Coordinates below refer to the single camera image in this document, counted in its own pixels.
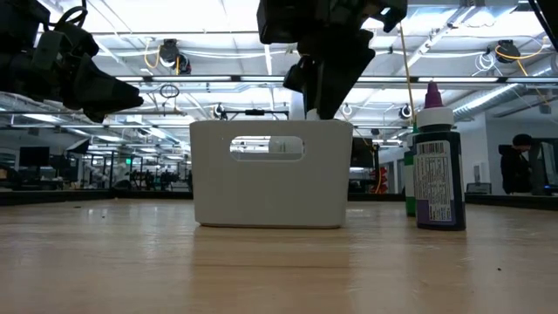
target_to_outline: white plastic bin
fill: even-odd
[[[190,125],[195,219],[201,225],[333,229],[344,224],[352,125],[201,121]],[[296,154],[230,152],[238,136],[296,136]]]

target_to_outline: bottle label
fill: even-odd
[[[455,224],[455,200],[450,142],[418,143],[416,146],[414,192],[417,222],[431,225]]]
[[[415,188],[414,188],[414,166],[405,166],[405,196],[406,197],[414,197],[415,196]]]

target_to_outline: computer monitor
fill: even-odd
[[[351,167],[364,167],[364,168],[374,168],[374,154],[378,152],[374,151],[372,140],[353,138],[352,139],[352,150],[350,152],[350,166]]]
[[[46,167],[50,164],[50,147],[20,147],[20,167]]]

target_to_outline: purple bottle tip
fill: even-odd
[[[443,107],[442,95],[438,91],[438,85],[434,82],[428,83],[428,93],[425,99],[425,109]]]

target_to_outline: person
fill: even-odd
[[[523,153],[531,149],[533,139],[527,134],[514,137],[513,145],[500,145],[502,187],[508,195],[531,193],[531,168]]]

